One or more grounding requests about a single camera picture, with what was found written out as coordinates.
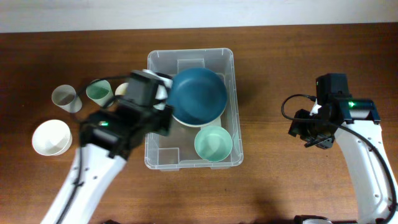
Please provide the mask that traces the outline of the mint green small bowl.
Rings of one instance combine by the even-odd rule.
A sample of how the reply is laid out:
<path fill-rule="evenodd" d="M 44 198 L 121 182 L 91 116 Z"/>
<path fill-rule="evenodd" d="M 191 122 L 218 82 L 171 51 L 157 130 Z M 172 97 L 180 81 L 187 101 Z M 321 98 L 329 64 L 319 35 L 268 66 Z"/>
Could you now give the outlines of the mint green small bowl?
<path fill-rule="evenodd" d="M 202 159 L 220 162 L 231 154 L 233 141 L 229 132 L 224 128 L 207 126 L 195 136 L 194 148 Z"/>

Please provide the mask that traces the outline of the white small bowl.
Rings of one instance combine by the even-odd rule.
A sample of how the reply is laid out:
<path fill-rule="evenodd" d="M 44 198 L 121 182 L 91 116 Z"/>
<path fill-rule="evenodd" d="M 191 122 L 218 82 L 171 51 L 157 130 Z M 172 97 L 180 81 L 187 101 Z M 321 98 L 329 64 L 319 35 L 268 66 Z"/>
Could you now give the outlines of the white small bowl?
<path fill-rule="evenodd" d="M 59 120 L 51 119 L 40 124 L 32 135 L 32 147 L 43 156 L 58 156 L 72 145 L 73 137 L 69 126 Z"/>

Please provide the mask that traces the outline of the dark blue bowl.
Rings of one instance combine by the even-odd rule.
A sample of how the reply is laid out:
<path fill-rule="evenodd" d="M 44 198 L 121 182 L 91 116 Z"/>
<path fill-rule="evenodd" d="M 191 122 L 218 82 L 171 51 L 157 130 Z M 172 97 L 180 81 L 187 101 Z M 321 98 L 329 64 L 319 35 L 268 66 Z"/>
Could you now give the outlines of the dark blue bowl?
<path fill-rule="evenodd" d="M 183 108 L 194 116 L 198 110 L 215 115 L 225 110 L 228 100 L 227 89 L 223 80 L 206 68 L 189 68 L 172 79 L 173 84 L 167 103 L 173 108 Z"/>

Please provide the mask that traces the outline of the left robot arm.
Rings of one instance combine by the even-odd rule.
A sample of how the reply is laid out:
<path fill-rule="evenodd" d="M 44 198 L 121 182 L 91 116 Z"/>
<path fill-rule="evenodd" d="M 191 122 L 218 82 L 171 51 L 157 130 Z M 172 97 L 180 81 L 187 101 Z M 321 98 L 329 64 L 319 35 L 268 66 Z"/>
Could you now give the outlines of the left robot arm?
<path fill-rule="evenodd" d="M 70 171 L 42 223 L 88 223 L 103 194 L 147 133 L 168 135 L 173 108 L 120 103 L 80 124 Z"/>

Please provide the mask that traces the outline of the cream bowl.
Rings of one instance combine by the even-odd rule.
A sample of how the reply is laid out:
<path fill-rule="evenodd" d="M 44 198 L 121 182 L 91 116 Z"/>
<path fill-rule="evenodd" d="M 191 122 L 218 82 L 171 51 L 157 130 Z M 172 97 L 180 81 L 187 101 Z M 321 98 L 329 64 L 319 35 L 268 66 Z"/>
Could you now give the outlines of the cream bowl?
<path fill-rule="evenodd" d="M 173 118 L 184 126 L 191 128 L 202 128 L 216 123 L 217 126 L 220 125 L 221 115 L 224 110 L 216 113 L 215 115 L 205 114 L 206 110 L 198 110 L 200 112 L 199 116 L 194 116 L 191 112 L 187 112 L 183 108 L 175 108 L 173 113 Z"/>

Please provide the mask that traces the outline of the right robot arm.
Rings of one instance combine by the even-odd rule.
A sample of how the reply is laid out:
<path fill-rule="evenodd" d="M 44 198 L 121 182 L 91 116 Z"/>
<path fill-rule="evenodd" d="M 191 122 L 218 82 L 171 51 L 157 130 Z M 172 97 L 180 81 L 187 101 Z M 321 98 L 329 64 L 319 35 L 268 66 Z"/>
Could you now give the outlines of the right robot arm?
<path fill-rule="evenodd" d="M 382 140 L 377 109 L 371 100 L 332 98 L 314 101 L 311 111 L 291 117 L 289 134 L 305 147 L 339 145 L 358 204 L 358 223 L 397 223 L 397 182 Z"/>

